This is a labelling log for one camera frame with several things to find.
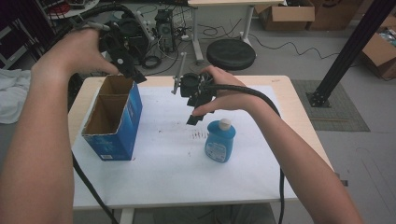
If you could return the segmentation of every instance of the person's left hand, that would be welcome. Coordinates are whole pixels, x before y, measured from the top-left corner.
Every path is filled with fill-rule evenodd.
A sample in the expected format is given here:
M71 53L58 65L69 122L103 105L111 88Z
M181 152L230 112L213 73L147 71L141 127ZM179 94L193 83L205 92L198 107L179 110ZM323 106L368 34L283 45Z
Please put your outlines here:
M32 67L32 74L44 78L66 78L75 73L101 71L118 74L117 67L99 52L99 31L86 28L72 31L52 47Z

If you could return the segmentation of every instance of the blue box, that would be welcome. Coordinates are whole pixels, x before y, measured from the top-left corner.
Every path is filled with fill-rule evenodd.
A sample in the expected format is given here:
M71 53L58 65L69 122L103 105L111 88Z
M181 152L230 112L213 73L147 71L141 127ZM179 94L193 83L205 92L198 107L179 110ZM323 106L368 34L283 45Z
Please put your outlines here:
M99 90L82 136L102 161L129 161L142 112L135 82L107 76Z

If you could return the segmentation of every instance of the plastic bottle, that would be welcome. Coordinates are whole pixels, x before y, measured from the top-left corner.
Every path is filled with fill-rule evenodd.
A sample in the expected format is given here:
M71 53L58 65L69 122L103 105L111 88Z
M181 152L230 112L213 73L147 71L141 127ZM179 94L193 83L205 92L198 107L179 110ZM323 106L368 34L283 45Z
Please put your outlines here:
M229 119L215 120L207 125L209 136L205 143L206 155L218 162L226 162L233 151L235 128Z

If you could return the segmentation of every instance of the bottle cap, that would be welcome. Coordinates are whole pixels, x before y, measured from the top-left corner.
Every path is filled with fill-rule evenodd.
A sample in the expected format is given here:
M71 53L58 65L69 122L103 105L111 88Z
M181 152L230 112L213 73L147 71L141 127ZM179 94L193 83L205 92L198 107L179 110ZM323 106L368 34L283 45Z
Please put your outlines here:
M231 128L231 121L229 119L221 119L219 122L219 128L223 131L227 131Z

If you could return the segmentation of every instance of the desk leg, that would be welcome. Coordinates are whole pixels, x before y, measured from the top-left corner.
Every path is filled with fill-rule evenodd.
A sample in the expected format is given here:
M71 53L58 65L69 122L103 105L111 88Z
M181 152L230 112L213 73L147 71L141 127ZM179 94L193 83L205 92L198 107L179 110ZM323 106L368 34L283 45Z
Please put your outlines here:
M204 56L202 55L201 52L201 46L199 45L199 40L198 40L198 20L197 20L197 10L198 8L194 8L192 10L193 14L193 35L192 35L192 45L194 47L194 52L195 52L195 59L197 60L198 63L202 63L204 61Z
M134 208L124 208L121 212L120 224L133 224Z
M251 22L251 18L253 16L253 10L254 10L254 6L248 6L246 23L245 23L245 30L244 30L244 32L241 32L242 40L245 43L249 44L250 46L251 46L251 44L250 44L250 41L248 40L248 31L250 29L250 22Z

